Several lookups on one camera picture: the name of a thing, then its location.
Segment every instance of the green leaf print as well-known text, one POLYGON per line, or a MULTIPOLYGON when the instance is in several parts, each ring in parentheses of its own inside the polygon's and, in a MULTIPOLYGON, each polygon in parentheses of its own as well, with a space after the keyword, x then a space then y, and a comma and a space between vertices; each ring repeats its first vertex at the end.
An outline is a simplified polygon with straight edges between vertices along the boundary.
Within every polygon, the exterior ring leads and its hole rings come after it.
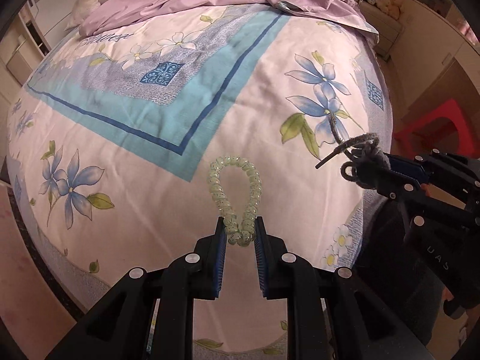
POLYGON ((199 340, 194 340, 194 342, 206 348, 220 348, 223 345, 223 342, 216 342, 208 338, 200 338, 199 340))
POLYGON ((335 112, 335 116, 341 117, 342 119, 348 119, 350 117, 349 114, 347 114, 345 111, 342 111, 341 109, 335 112))
POLYGON ((93 193, 87 196, 87 200, 93 207, 99 208, 100 210, 108 210, 109 208, 115 207, 110 197, 105 195, 105 193, 93 193))
POLYGON ((312 153, 316 158, 320 159, 317 139, 315 138, 314 132, 311 130, 305 119, 303 120, 303 126, 301 128, 301 136, 308 151, 312 153))
POLYGON ((89 270, 91 274, 97 274, 100 271, 100 264, 98 263, 98 260, 90 263, 89 270))
POLYGON ((205 23, 210 23, 210 24, 213 23, 213 19, 210 16, 206 16, 206 15, 201 15, 200 20, 204 21, 205 23))
POLYGON ((104 57, 95 58, 92 62, 88 64, 88 66, 96 66, 101 64, 102 62, 105 62, 106 60, 107 59, 104 57))
POLYGON ((51 140, 49 143, 49 151, 42 156, 41 160, 46 160, 53 155, 55 155, 55 141, 51 140))
POLYGON ((314 51, 311 53, 311 56, 317 61, 319 64, 323 65, 325 63, 324 58, 318 53, 318 51, 314 51))
POLYGON ((270 347, 263 349, 262 352, 266 355, 282 355, 283 349, 270 347))
POLYGON ((305 122, 305 115, 301 112, 290 116, 280 127, 280 134, 282 134, 282 143, 295 138, 302 129, 305 122))

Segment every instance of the nightstand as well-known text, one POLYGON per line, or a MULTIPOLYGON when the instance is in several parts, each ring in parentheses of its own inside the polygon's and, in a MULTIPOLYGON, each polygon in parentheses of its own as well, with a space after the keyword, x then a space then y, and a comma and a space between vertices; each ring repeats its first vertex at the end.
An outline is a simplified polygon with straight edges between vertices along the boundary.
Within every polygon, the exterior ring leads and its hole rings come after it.
POLYGON ((367 22, 373 25, 379 33, 380 40, 374 50, 387 61, 390 57, 390 49, 402 31, 403 26, 393 17, 388 16, 376 6, 363 0, 358 3, 358 6, 367 22))

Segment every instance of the robotic arm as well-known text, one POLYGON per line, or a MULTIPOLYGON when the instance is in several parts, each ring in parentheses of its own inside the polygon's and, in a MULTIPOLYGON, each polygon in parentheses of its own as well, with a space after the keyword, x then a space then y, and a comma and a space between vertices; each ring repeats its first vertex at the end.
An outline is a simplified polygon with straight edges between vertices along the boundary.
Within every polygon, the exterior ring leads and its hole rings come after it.
MULTIPOLYGON (((434 150, 415 161, 387 155, 390 169, 350 154, 364 188, 398 202, 412 247, 454 295, 449 315, 480 304, 480 161, 434 150), (428 197, 432 183, 465 203, 465 210, 428 197)), ((255 254, 263 296, 287 299, 288 359, 330 359, 321 299, 327 306, 335 358, 427 360, 428 350, 354 271, 314 268, 287 251, 282 239, 255 221, 255 254)), ((214 235, 168 268, 133 268, 99 300, 47 356, 60 359, 147 359, 154 305, 160 299, 150 359, 191 360, 194 299, 214 300, 221 289, 226 237, 214 235)), ((452 360, 480 359, 480 322, 452 360)))

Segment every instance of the blue square pattern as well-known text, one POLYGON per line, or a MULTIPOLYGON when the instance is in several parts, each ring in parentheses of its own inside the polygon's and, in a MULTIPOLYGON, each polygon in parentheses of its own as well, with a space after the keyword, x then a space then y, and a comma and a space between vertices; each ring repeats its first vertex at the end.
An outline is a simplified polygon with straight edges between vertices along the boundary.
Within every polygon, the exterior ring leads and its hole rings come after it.
POLYGON ((378 87, 376 87, 367 77, 365 77, 367 84, 368 98, 377 104, 383 111, 383 93, 378 87))
POLYGON ((184 64, 177 64, 175 62, 159 63, 155 69, 146 73, 140 82, 142 84, 157 84, 161 86, 167 86, 183 65, 184 64))

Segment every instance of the dark blue stripe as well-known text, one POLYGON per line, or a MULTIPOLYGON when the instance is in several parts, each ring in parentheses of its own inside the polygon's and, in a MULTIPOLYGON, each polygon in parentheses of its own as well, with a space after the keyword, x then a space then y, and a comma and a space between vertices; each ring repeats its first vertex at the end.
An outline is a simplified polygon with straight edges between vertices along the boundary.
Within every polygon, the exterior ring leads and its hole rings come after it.
POLYGON ((252 43, 252 45, 246 49, 242 55, 240 55, 240 57, 237 59, 237 62, 235 62, 235 64, 233 65, 230 73, 225 77, 225 79, 223 80, 223 83, 222 83, 222 86, 220 87, 220 89, 218 90, 217 94, 213 97, 213 100, 210 104, 208 104, 202 112, 200 112, 200 115, 198 115, 198 118, 196 118, 196 120, 192 123, 191 127, 190 127, 190 130, 188 130, 188 132, 186 133, 186 135, 183 137, 181 143, 180 143, 180 147, 183 147, 185 149, 185 147, 187 146, 190 138, 192 137, 192 135, 195 133, 195 131, 197 130, 198 126, 200 125, 200 122, 206 118, 206 116, 208 115, 208 113, 213 109, 213 107, 215 107, 217 104, 218 104, 218 101, 220 100, 220 96, 223 94, 223 92, 225 91, 225 89, 227 88, 227 86, 229 85, 230 83, 230 80, 233 78, 233 76, 235 75, 235 73, 237 72, 237 70, 239 69, 240 67, 240 64, 243 62, 243 60, 245 59, 245 57, 248 55, 249 52, 251 52, 251 50, 253 50, 255 48, 256 45, 258 45, 258 43, 260 43, 260 40, 262 40, 262 38, 266 35, 266 33, 268 32, 268 30, 270 30, 274 25, 275 23, 280 19, 281 15, 277 16, 269 25, 268 27, 266 27, 263 32, 258 36, 258 38, 255 40, 255 42, 252 43))
POLYGON ((60 104, 66 105, 67 107, 69 107, 69 108, 71 108, 71 109, 73 109, 73 110, 75 110, 75 111, 77 111, 81 114, 94 117, 95 119, 101 120, 102 122, 109 123, 112 126, 121 128, 122 130, 128 132, 129 134, 133 134, 133 135, 136 135, 140 138, 148 140, 148 141, 150 141, 150 142, 152 142, 156 145, 162 146, 165 149, 168 149, 168 150, 170 150, 174 153, 177 153, 177 154, 180 154, 180 155, 183 154, 184 148, 181 149, 179 146, 174 145, 173 143, 167 142, 166 140, 163 140, 162 138, 154 137, 153 135, 147 134, 146 132, 143 132, 141 130, 137 130, 136 128, 132 128, 130 126, 127 126, 126 124, 123 124, 123 123, 121 123, 117 120, 111 119, 107 116, 99 115, 99 114, 96 114, 95 112, 86 111, 85 109, 82 109, 80 107, 77 107, 76 105, 73 105, 73 104, 70 104, 70 103, 66 102, 65 100, 59 99, 58 97, 55 97, 54 95, 52 95, 50 93, 36 91, 30 85, 28 85, 28 87, 33 92, 38 93, 39 95, 45 95, 45 96, 51 98, 52 100, 55 100, 56 102, 59 102, 60 104))
POLYGON ((95 119, 98 119, 98 120, 101 120, 102 122, 105 122, 105 123, 108 123, 114 127, 117 127, 117 128, 120 128, 121 130, 124 130, 125 132, 128 132, 129 134, 133 134, 133 135, 136 135, 140 138, 143 138, 145 140, 148 140, 149 142, 152 142, 154 143, 155 145, 158 145, 158 146, 162 146, 164 147, 165 149, 167 150, 170 150, 171 152, 174 152, 178 155, 182 155, 183 152, 185 151, 185 148, 187 147, 188 145, 188 142, 190 141, 191 137, 193 136, 193 134, 196 132, 196 130, 198 129, 198 126, 200 126, 200 122, 205 119, 207 117, 207 115, 210 113, 210 111, 218 104, 219 100, 220 100, 220 97, 222 96, 223 92, 225 91, 225 89, 227 88, 227 86, 229 85, 231 79, 233 78, 233 76, 235 75, 235 73, 237 72, 237 70, 239 69, 240 65, 242 64, 243 60, 245 59, 245 57, 256 47, 256 45, 258 45, 258 43, 260 43, 260 40, 262 40, 262 38, 267 34, 267 32, 275 25, 275 23, 280 19, 282 15, 278 15, 263 31, 262 33, 258 36, 258 38, 255 40, 255 42, 253 42, 251 44, 251 46, 246 49, 242 55, 240 55, 240 57, 237 59, 237 61, 235 62, 235 64, 233 65, 230 73, 228 73, 228 75, 225 77, 222 85, 220 86, 220 89, 218 90, 218 92, 215 94, 215 96, 213 97, 212 99, 212 102, 210 102, 210 104, 208 104, 203 110, 202 112, 200 112, 200 115, 198 115, 198 117, 196 118, 196 120, 192 123, 192 125, 190 126, 190 129, 188 130, 188 132, 186 133, 186 135, 183 137, 180 145, 175 145, 171 142, 167 142, 166 140, 162 139, 162 138, 158 138, 158 137, 154 137, 153 135, 150 135, 150 134, 147 134, 146 132, 144 131, 141 131, 141 130, 137 130, 136 128, 132 128, 130 126, 127 126, 126 124, 124 123, 121 123, 117 120, 114 120, 110 117, 107 117, 107 116, 104 116, 104 115, 100 115, 100 114, 96 114, 95 112, 90 112, 90 111, 87 111, 87 110, 84 110, 76 105, 73 105, 73 104, 70 104, 68 102, 66 102, 65 100, 62 100, 54 95, 52 95, 51 93, 47 93, 47 92, 40 92, 40 91, 36 91, 35 89, 33 89, 29 84, 27 84, 28 88, 30 88, 30 90, 32 90, 33 92, 37 93, 38 95, 44 95, 44 96, 47 96, 49 98, 51 98, 52 100, 60 103, 60 104, 63 104, 77 112, 79 112, 80 114, 83 114, 83 115, 87 115, 87 116, 91 116, 95 119))

